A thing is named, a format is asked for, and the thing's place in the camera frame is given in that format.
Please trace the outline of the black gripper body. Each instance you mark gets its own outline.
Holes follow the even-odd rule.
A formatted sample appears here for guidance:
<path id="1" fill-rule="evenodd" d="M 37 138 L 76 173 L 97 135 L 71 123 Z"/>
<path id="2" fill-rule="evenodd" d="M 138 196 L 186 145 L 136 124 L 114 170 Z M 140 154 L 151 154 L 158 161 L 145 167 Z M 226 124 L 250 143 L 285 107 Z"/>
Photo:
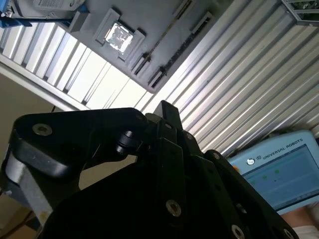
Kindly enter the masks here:
<path id="1" fill-rule="evenodd" d="M 219 212 L 182 163 L 133 163 L 63 201 L 46 239 L 213 239 Z"/>

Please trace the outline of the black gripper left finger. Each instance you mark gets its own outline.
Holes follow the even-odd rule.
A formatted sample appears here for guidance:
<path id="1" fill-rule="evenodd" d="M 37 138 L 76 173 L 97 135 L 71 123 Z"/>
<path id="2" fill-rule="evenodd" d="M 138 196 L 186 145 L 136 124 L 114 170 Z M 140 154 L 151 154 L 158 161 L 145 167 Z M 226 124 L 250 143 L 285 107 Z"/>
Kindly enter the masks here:
<path id="1" fill-rule="evenodd" d="M 170 107 L 25 115 L 13 126 L 14 183 L 39 219 L 66 199 L 139 162 L 182 163 Z"/>

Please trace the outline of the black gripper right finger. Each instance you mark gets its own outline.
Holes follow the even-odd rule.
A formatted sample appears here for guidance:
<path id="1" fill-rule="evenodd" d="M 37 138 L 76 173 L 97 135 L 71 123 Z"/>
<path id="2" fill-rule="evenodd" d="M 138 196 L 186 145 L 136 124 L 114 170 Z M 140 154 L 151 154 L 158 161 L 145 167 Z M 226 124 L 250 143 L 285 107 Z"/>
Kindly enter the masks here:
<path id="1" fill-rule="evenodd" d="M 292 239 L 291 227 L 217 151 L 202 153 L 196 139 L 183 130 L 178 109 L 170 107 L 184 169 L 195 192 L 188 210 L 199 213 L 199 232 L 216 239 Z"/>

